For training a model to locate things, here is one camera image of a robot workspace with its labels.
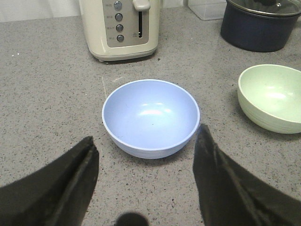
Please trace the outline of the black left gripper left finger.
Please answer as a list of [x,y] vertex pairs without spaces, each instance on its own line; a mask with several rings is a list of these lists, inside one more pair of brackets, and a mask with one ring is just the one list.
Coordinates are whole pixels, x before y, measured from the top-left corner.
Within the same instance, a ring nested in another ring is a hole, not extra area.
[[99,152],[85,137],[47,166],[0,189],[2,226],[80,226],[93,196]]

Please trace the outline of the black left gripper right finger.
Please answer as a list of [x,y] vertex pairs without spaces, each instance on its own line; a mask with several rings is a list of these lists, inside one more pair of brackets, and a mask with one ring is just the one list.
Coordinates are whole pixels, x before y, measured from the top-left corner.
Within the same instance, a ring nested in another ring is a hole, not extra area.
[[206,226],[301,224],[301,202],[232,160],[218,147],[205,124],[197,133],[193,174]]

